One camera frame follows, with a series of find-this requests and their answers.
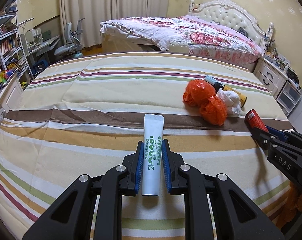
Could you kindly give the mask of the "white bed footboard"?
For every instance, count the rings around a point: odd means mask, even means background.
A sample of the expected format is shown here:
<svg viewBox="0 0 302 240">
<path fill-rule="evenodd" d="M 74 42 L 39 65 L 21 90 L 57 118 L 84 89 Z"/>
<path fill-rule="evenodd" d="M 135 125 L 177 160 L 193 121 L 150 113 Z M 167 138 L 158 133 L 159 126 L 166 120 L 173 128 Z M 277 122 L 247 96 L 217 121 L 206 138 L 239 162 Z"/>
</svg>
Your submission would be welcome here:
<svg viewBox="0 0 302 240">
<path fill-rule="evenodd" d="M 0 123 L 4 120 L 8 111 L 16 105 L 22 93 L 23 89 L 17 71 L 15 71 L 0 90 Z"/>
</svg>

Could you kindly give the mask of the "white tufted headboard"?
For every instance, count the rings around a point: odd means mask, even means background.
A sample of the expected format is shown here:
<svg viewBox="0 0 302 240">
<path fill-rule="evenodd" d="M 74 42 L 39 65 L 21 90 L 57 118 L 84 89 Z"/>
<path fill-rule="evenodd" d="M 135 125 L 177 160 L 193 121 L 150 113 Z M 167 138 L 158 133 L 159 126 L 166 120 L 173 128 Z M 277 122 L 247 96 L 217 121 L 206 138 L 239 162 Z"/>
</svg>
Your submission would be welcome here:
<svg viewBox="0 0 302 240">
<path fill-rule="evenodd" d="M 242 27 L 248 38 L 263 47 L 265 31 L 259 27 L 258 20 L 232 0 L 214 0 L 201 4 L 190 0 L 189 14 L 234 30 Z"/>
</svg>

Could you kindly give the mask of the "orange paper packaging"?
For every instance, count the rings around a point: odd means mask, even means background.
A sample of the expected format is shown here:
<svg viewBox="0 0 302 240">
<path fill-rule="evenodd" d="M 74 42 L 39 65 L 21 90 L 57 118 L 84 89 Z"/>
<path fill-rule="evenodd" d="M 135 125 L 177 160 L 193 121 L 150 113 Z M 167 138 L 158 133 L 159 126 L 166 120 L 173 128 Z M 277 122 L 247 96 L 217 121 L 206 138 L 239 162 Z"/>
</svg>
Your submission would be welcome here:
<svg viewBox="0 0 302 240">
<path fill-rule="evenodd" d="M 291 222 L 294 219 L 298 211 L 302 212 L 302 190 L 293 182 L 290 182 L 288 197 L 282 208 L 276 226 L 279 229 L 282 229 L 286 223 Z"/>
</svg>

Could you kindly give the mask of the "grey desk chair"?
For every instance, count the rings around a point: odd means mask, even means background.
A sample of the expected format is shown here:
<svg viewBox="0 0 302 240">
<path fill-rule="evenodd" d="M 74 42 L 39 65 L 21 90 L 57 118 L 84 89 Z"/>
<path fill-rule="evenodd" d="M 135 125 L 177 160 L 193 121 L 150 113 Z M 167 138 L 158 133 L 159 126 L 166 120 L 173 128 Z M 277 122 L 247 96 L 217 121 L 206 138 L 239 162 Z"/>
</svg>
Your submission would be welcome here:
<svg viewBox="0 0 302 240">
<path fill-rule="evenodd" d="M 75 59 L 83 57 L 82 48 L 83 44 L 81 43 L 81 34 L 83 33 L 82 21 L 85 18 L 78 20 L 77 29 L 72 30 L 72 23 L 69 22 L 65 25 L 64 29 L 64 38 L 66 44 L 60 46 L 54 51 L 55 56 L 61 56 L 64 59 Z"/>
</svg>

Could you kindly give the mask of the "white green tube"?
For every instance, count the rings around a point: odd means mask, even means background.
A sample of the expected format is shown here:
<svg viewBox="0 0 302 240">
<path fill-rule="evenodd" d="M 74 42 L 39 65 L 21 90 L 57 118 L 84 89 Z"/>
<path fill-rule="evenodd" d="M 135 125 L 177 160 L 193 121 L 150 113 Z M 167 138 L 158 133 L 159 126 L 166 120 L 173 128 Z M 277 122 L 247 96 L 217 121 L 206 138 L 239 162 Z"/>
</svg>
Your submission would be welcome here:
<svg viewBox="0 0 302 240">
<path fill-rule="evenodd" d="M 163 127 L 162 115 L 144 116 L 142 196 L 160 195 Z"/>
</svg>

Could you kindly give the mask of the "red cylindrical can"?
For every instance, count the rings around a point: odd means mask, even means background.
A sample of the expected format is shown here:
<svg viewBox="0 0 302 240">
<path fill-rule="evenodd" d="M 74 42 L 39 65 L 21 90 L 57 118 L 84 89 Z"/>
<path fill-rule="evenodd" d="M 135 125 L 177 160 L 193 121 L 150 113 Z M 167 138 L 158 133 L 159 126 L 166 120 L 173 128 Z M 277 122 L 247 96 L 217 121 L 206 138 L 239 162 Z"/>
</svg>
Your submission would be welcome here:
<svg viewBox="0 0 302 240">
<path fill-rule="evenodd" d="M 254 109 L 248 111 L 248 113 L 245 115 L 245 123 L 250 129 L 259 128 L 265 132 L 268 131 L 266 125 Z"/>
</svg>

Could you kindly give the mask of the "plastic drawer unit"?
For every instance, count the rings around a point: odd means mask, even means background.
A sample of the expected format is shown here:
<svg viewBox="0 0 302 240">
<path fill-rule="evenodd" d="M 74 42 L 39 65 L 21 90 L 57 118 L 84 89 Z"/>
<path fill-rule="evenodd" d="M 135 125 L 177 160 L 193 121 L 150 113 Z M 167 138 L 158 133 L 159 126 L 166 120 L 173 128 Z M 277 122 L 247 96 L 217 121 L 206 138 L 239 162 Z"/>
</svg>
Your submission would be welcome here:
<svg viewBox="0 0 302 240">
<path fill-rule="evenodd" d="M 300 89 L 290 79 L 286 81 L 278 94 L 276 101 L 286 116 L 294 110 L 301 99 Z"/>
</svg>

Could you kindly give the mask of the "beige curtains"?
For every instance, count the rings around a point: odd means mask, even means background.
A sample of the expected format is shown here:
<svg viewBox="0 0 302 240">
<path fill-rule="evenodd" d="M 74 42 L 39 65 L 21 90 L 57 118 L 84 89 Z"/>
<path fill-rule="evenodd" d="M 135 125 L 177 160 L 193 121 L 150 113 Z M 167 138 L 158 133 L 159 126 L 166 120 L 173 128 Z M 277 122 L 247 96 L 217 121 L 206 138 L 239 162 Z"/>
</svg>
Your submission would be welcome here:
<svg viewBox="0 0 302 240">
<path fill-rule="evenodd" d="M 165 17 L 169 0 L 60 0 L 61 25 L 82 20 L 85 47 L 102 43 L 100 23 L 126 17 Z"/>
</svg>

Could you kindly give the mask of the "white bookshelf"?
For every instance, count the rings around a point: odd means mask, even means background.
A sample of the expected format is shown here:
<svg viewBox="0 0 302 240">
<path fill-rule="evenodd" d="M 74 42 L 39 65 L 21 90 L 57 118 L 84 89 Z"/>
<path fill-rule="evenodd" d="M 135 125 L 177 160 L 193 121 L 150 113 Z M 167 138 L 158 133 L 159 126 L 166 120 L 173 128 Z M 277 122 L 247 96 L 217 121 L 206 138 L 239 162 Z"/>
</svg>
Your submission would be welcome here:
<svg viewBox="0 0 302 240">
<path fill-rule="evenodd" d="M 17 0 L 7 0 L 0 11 L 0 72 L 15 70 L 19 81 L 30 81 L 33 74 L 20 39 L 17 12 Z"/>
</svg>

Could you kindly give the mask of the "grey study desk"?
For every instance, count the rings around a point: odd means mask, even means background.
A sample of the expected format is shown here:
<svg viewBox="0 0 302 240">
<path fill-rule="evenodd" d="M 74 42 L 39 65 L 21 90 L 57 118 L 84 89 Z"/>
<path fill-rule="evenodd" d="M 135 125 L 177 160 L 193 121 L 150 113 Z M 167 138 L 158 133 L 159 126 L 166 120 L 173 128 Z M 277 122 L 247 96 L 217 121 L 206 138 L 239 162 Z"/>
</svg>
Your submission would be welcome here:
<svg viewBox="0 0 302 240">
<path fill-rule="evenodd" d="M 41 29 L 19 29 L 22 50 L 29 66 L 33 66 L 42 56 L 50 64 L 48 52 L 55 48 L 60 41 L 60 36 L 53 36 L 44 40 Z"/>
</svg>

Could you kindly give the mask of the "floral quilt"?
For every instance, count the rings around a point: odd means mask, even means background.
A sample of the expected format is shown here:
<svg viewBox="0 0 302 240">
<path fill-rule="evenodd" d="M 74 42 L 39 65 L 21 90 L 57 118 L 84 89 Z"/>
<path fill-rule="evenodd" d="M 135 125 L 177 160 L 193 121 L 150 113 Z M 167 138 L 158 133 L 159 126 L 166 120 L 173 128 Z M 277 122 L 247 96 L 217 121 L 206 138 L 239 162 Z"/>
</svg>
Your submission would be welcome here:
<svg viewBox="0 0 302 240">
<path fill-rule="evenodd" d="M 262 48 L 240 32 L 196 16 L 128 17 L 100 23 L 100 32 L 160 51 L 186 53 L 239 66 L 255 62 Z"/>
</svg>

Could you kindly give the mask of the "striped bed sheet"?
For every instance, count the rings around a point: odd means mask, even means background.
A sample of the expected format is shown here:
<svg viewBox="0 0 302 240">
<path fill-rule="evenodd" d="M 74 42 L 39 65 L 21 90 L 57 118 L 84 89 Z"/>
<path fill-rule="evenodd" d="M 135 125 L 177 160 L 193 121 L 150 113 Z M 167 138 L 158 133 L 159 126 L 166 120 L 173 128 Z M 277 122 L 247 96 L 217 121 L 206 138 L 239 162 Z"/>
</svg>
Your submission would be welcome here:
<svg viewBox="0 0 302 240">
<path fill-rule="evenodd" d="M 222 126 L 204 121 L 182 96 L 210 75 L 247 98 Z M 81 174 L 104 174 L 135 152 L 144 116 L 165 119 L 172 151 L 204 174 L 227 174 L 273 221 L 288 179 L 266 159 L 244 122 L 254 109 L 276 129 L 291 124 L 250 71 L 169 53 L 119 53 L 57 63 L 37 77 L 0 123 L 0 218 L 16 239 Z"/>
</svg>

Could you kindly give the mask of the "white nightstand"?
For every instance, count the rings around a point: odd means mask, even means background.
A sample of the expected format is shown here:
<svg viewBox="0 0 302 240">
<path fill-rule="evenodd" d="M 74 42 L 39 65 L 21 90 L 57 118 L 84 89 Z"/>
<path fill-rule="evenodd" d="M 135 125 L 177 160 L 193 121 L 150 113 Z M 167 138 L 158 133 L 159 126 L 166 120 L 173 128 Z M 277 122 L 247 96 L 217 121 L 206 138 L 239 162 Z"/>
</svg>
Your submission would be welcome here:
<svg viewBox="0 0 302 240">
<path fill-rule="evenodd" d="M 254 69 L 254 75 L 275 99 L 278 97 L 288 80 L 288 76 L 284 71 L 264 57 L 259 58 Z"/>
</svg>

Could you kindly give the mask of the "orange plastic bag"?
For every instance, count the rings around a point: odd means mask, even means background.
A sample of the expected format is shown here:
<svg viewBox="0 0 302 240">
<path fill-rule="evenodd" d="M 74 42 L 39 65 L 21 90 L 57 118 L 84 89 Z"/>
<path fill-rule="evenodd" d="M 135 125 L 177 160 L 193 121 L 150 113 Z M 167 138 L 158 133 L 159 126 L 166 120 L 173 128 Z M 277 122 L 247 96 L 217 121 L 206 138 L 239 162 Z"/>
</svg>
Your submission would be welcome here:
<svg viewBox="0 0 302 240">
<path fill-rule="evenodd" d="M 182 96 L 184 103 L 189 106 L 201 106 L 211 96 L 216 95 L 215 88 L 205 80 L 191 80 Z"/>
</svg>

